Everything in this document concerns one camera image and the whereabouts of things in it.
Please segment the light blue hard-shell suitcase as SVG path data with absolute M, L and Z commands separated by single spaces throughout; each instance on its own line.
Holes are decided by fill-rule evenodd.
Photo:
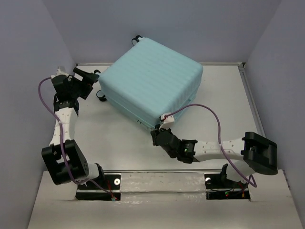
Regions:
M 190 104 L 201 84 L 203 66 L 140 35 L 133 47 L 99 74 L 101 93 L 118 111 L 148 129 L 160 116 Z

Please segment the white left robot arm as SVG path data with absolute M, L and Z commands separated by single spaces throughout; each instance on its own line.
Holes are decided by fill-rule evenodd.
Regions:
M 73 72 L 81 78 L 59 67 L 55 75 L 42 80 L 43 83 L 50 80 L 55 89 L 53 108 L 42 102 L 55 118 L 55 127 L 52 140 L 41 150 L 41 155 L 54 184 L 73 182 L 82 185 L 89 182 L 94 188 L 101 188 L 105 184 L 102 167 L 98 163 L 89 164 L 74 139 L 80 109 L 78 99 L 87 99 L 100 71 L 88 73 L 75 67 Z

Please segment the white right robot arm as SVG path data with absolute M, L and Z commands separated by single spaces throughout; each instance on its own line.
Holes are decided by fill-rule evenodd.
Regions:
M 222 160 L 219 181 L 224 187 L 246 183 L 254 173 L 273 176 L 278 173 L 277 144 L 255 132 L 235 140 L 204 142 L 179 139 L 171 129 L 154 129 L 150 132 L 152 144 L 161 147 L 170 158 L 191 164 L 208 160 Z

